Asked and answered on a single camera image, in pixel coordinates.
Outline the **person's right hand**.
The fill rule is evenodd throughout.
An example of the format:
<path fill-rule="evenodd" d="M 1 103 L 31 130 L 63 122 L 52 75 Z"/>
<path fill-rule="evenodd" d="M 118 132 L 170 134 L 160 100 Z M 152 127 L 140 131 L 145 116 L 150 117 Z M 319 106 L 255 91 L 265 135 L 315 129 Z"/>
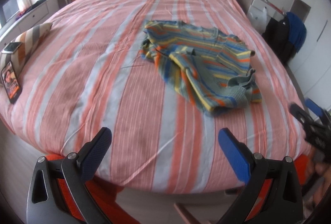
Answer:
<path fill-rule="evenodd" d="M 330 185 L 330 164 L 314 161 L 313 159 L 315 157 L 316 151 L 317 150 L 312 147 L 309 152 L 306 176 L 310 177 L 313 173 L 318 173 L 325 179 L 326 185 Z"/>

